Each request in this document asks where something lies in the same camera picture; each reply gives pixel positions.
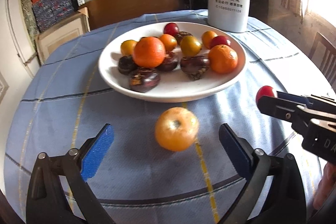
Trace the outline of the person right hand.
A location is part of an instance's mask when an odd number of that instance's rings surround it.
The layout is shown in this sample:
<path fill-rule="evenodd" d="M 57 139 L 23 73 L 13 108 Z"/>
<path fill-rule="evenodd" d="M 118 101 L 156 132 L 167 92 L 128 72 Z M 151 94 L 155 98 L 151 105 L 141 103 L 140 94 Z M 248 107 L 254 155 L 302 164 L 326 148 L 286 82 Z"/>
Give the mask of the person right hand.
<path fill-rule="evenodd" d="M 323 176 L 318 185 L 318 190 L 314 196 L 313 207 L 319 210 L 327 200 L 335 185 L 335 165 L 328 162 L 323 169 Z"/>

